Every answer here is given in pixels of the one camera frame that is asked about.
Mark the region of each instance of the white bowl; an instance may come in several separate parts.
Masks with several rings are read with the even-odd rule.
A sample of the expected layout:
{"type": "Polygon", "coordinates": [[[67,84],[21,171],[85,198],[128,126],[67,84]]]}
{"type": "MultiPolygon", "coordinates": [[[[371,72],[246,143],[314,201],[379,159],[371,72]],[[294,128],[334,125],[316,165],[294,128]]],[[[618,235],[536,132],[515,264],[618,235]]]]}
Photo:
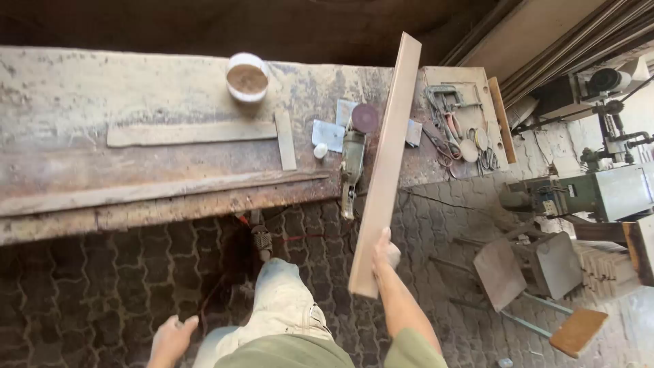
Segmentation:
{"type": "Polygon", "coordinates": [[[257,69],[260,69],[261,72],[264,73],[266,78],[269,78],[269,69],[268,65],[261,60],[257,55],[250,54],[249,52],[239,52],[238,54],[234,54],[228,64],[227,64],[227,71],[225,72],[225,80],[227,82],[227,89],[230,91],[230,94],[237,100],[241,102],[259,102],[261,101],[264,96],[266,95],[266,92],[268,91],[268,84],[266,84],[266,87],[264,88],[263,91],[255,93],[255,94],[247,94],[243,93],[236,88],[234,88],[229,81],[227,81],[227,74],[232,70],[237,65],[251,65],[253,67],[256,67],[257,69]]]}

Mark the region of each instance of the white pants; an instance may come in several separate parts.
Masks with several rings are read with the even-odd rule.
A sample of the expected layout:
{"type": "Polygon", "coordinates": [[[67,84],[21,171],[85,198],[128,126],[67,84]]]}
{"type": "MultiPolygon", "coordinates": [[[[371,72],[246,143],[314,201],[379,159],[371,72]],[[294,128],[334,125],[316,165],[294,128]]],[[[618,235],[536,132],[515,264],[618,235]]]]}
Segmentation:
{"type": "Polygon", "coordinates": [[[220,327],[207,335],[194,368],[213,368],[218,359],[264,336],[295,333],[334,340],[322,310],[302,283],[296,265],[272,258],[261,268],[252,316],[244,327],[220,327]]]}

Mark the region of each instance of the person's hand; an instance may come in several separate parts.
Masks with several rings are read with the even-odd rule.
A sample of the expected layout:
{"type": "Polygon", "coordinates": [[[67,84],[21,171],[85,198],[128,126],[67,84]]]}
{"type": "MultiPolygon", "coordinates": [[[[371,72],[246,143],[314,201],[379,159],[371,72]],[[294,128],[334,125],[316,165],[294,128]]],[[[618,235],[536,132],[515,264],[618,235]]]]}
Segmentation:
{"type": "Polygon", "coordinates": [[[390,241],[390,227],[381,231],[381,237],[375,244],[372,254],[372,271],[377,271],[385,266],[393,269],[400,263],[400,250],[390,241]]]}
{"type": "Polygon", "coordinates": [[[179,321],[178,316],[171,316],[159,327],[152,340],[152,352],[150,353],[149,367],[172,367],[182,357],[188,344],[191,334],[198,327],[197,316],[188,318],[184,323],[179,321]]]}

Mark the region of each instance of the wooden workbench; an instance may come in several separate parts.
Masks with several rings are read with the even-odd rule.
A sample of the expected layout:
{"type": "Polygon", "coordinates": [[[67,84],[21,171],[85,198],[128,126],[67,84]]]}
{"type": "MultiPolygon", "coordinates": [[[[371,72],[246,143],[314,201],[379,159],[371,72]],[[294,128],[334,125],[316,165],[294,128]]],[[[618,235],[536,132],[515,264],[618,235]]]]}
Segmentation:
{"type": "MultiPolygon", "coordinates": [[[[40,215],[0,218],[0,244],[221,215],[253,208],[337,198],[341,155],[313,157],[313,119],[335,121],[338,98],[385,108],[392,68],[270,62],[267,96],[257,106],[232,100],[225,86],[225,58],[132,54],[58,48],[0,47],[0,196],[98,189],[216,175],[281,170],[275,140],[110,149],[110,125],[176,124],[237,120],[270,121],[288,110],[299,169],[329,168],[330,179],[195,194],[40,215]]],[[[478,86],[483,112],[461,113],[462,125],[485,126],[501,142],[482,68],[424,67],[418,74],[411,117],[431,120],[424,86],[461,83],[466,100],[478,86]]],[[[366,151],[365,191],[379,131],[366,151]]],[[[500,169],[508,168],[496,149],[500,169]]],[[[422,135],[407,148],[400,186],[437,183],[450,173],[435,163],[434,146],[422,135]]],[[[477,175],[475,164],[457,164],[456,177],[477,175]]]]}

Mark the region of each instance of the interlocking brick floor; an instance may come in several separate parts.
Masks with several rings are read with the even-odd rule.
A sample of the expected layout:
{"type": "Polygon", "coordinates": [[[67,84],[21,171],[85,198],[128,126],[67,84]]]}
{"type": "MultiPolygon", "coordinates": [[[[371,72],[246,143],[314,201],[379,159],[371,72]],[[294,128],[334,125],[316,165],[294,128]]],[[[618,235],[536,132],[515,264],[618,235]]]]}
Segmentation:
{"type": "MultiPolygon", "coordinates": [[[[572,154],[565,134],[539,133],[550,158],[572,154]]],[[[437,267],[428,256],[469,261],[472,249],[450,244],[452,237],[490,240],[499,233],[497,221],[515,220],[498,206],[502,183],[545,170],[533,137],[526,138],[517,142],[520,164],[509,172],[411,189],[455,206],[398,193],[392,220],[392,239],[404,254],[398,273],[432,322],[445,359],[450,367],[493,367],[500,358],[511,358],[514,367],[651,364],[651,289],[601,305],[572,293],[564,304],[611,315],[578,361],[495,313],[448,301],[481,296],[465,274],[437,267]]],[[[336,201],[269,209],[264,218],[276,235],[275,254],[300,267],[336,342],[357,367],[380,367],[390,346],[381,303],[347,292],[358,225],[342,221],[336,201]],[[307,234],[324,236],[283,242],[307,234]]],[[[205,309],[209,329],[243,323],[256,265],[226,261],[248,257],[247,246],[227,246],[238,232],[232,217],[222,217],[0,248],[0,367],[143,367],[157,326],[172,314],[184,319],[198,313],[219,282],[205,309]]],[[[510,310],[550,330],[563,321],[528,301],[514,301],[510,310]]],[[[196,333],[180,366],[191,366],[200,340],[196,333]]]]}

